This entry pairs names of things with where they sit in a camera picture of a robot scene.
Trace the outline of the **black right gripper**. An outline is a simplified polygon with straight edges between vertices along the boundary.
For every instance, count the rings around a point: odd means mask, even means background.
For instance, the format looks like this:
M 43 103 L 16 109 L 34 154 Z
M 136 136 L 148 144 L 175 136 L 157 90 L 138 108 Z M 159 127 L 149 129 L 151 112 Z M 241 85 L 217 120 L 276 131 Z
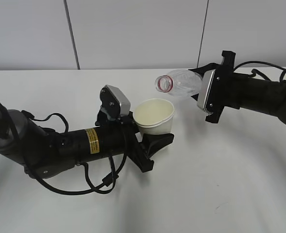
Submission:
M 233 51 L 224 50 L 222 52 L 221 64 L 209 63 L 205 66 L 189 69 L 197 74 L 205 74 L 207 71 L 214 70 L 215 74 L 211 84 L 208 96 L 208 110 L 212 112 L 207 115 L 205 121 L 219 122 L 222 111 L 225 107 L 240 109 L 234 85 L 234 64 L 236 53 Z

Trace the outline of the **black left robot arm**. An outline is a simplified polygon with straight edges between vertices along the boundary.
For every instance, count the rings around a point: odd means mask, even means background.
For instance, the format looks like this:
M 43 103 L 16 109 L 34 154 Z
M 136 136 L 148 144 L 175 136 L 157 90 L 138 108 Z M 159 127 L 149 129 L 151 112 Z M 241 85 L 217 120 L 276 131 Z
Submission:
M 153 169 L 151 157 L 173 142 L 171 133 L 144 134 L 130 102 L 117 87 L 106 85 L 100 93 L 101 108 L 94 128 L 59 133 L 38 126 L 27 111 L 8 110 L 0 104 L 0 154 L 22 165 L 29 176 L 51 178 L 82 162 L 123 154 L 142 172 Z

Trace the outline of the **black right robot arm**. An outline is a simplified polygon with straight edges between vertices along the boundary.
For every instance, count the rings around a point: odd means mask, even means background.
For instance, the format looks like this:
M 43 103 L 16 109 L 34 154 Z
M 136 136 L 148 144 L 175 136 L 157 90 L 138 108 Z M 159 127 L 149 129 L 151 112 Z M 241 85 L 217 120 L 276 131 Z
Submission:
M 202 78 L 197 106 L 207 113 L 205 120 L 217 124 L 225 107 L 249 109 L 277 117 L 286 125 L 286 68 L 274 82 L 256 69 L 251 74 L 237 73 L 236 54 L 224 50 L 221 64 L 209 63 L 192 72 Z

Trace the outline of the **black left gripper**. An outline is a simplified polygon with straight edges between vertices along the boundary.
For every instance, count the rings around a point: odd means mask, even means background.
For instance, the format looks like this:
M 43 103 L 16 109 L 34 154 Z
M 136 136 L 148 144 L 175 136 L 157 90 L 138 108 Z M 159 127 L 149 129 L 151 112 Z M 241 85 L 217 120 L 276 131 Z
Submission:
M 112 118 L 104 110 L 100 110 L 95 125 L 102 133 L 104 147 L 113 155 L 123 153 L 129 157 L 141 172 L 151 171 L 154 161 L 150 158 L 174 140 L 172 133 L 144 134 L 142 143 L 139 142 L 136 137 L 138 126 L 134 121 L 133 112 Z

